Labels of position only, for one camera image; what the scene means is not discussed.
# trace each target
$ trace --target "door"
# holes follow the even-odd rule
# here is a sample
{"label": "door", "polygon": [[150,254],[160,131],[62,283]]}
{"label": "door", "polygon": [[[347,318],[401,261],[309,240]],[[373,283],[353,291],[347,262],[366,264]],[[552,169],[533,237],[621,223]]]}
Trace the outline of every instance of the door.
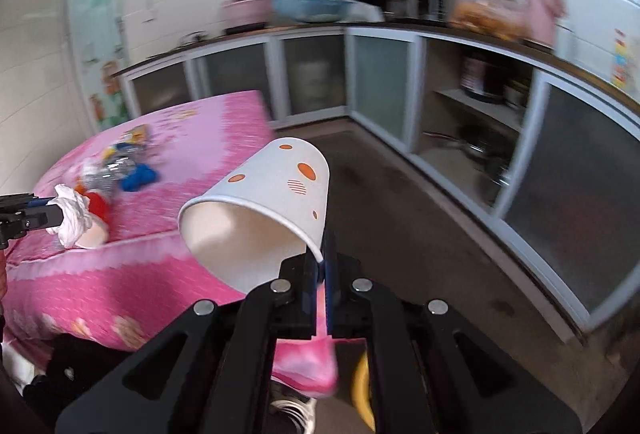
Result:
{"label": "door", "polygon": [[289,123],[344,115],[344,35],[285,36]]}
{"label": "door", "polygon": [[351,116],[401,152],[409,150],[414,133],[419,39],[412,32],[398,30],[348,30]]}
{"label": "door", "polygon": [[177,62],[132,78],[136,98],[133,107],[138,107],[140,115],[196,99],[192,96],[184,64]]}
{"label": "door", "polygon": [[94,129],[105,130],[128,121],[120,78],[125,67],[124,46],[116,0],[67,0],[76,75]]}
{"label": "door", "polygon": [[271,71],[266,54],[267,38],[245,38],[228,46],[214,46],[194,53],[203,84],[203,97],[257,90],[262,94],[270,121],[275,120],[271,99]]}
{"label": "door", "polygon": [[548,90],[542,125],[500,226],[588,331],[640,287],[640,119],[540,77]]}

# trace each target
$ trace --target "white cloth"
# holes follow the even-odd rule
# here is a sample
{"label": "white cloth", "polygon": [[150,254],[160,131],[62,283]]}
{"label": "white cloth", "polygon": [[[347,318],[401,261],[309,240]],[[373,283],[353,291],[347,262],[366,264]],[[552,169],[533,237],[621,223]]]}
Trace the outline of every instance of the white cloth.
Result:
{"label": "white cloth", "polygon": [[94,223],[89,213],[89,198],[66,185],[56,185],[56,192],[58,197],[47,204],[58,205],[64,219],[60,226],[47,228],[47,231],[52,235],[57,233],[60,244],[71,248]]}

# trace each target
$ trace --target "paper cup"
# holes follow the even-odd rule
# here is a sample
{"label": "paper cup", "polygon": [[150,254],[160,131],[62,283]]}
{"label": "paper cup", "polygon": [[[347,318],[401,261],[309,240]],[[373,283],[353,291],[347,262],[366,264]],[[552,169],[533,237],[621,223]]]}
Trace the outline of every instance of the paper cup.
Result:
{"label": "paper cup", "polygon": [[243,293],[278,277],[280,263],[308,246],[318,262],[329,166],[311,143],[272,141],[178,216],[193,256]]}

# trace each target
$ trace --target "tiled floor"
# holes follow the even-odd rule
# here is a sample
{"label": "tiled floor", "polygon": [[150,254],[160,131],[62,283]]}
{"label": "tiled floor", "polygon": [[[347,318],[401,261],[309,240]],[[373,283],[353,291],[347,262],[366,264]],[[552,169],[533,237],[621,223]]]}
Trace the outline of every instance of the tiled floor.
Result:
{"label": "tiled floor", "polygon": [[[446,300],[569,404],[585,428],[593,425],[626,381],[596,340],[562,343],[466,231],[357,133],[297,135],[328,160],[327,220],[339,251],[359,258],[367,276],[402,299]],[[349,404],[353,349],[338,348],[340,390],[318,404],[319,434],[367,431]]]}

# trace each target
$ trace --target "pink bedspread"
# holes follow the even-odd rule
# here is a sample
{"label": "pink bedspread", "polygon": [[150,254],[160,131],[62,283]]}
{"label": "pink bedspread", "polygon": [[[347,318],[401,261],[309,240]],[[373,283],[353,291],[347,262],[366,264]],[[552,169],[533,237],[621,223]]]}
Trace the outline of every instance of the pink bedspread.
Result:
{"label": "pink bedspread", "polygon": [[[118,192],[107,244],[64,250],[56,236],[38,230],[9,250],[5,340],[37,366],[49,356],[42,341],[60,332],[136,350],[198,299],[223,305],[243,297],[191,256],[177,216],[188,199],[272,139],[257,92],[186,103],[95,135],[49,169],[36,195],[55,195],[59,183],[74,186],[86,157],[142,123],[151,130],[147,162],[160,180],[139,192]],[[318,304],[318,337],[279,343],[273,375],[302,392],[323,395],[334,388],[337,368],[323,300]]]}

